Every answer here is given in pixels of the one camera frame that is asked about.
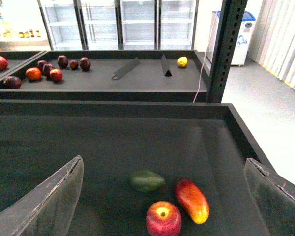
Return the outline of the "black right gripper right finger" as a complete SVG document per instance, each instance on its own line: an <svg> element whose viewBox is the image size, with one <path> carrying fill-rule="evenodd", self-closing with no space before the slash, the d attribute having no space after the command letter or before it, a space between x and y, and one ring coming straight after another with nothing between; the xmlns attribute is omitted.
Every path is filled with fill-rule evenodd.
<svg viewBox="0 0 295 236"><path fill-rule="evenodd" d="M295 236L295 185L253 158L244 176L250 197L271 236Z"/></svg>

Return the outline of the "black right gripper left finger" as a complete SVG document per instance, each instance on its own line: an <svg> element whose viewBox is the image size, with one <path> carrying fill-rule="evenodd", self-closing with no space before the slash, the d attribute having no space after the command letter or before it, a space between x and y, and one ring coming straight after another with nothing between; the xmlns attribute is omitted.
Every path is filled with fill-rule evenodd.
<svg viewBox="0 0 295 236"><path fill-rule="evenodd" d="M83 184L84 162L74 157L0 212L0 236L65 236Z"/></svg>

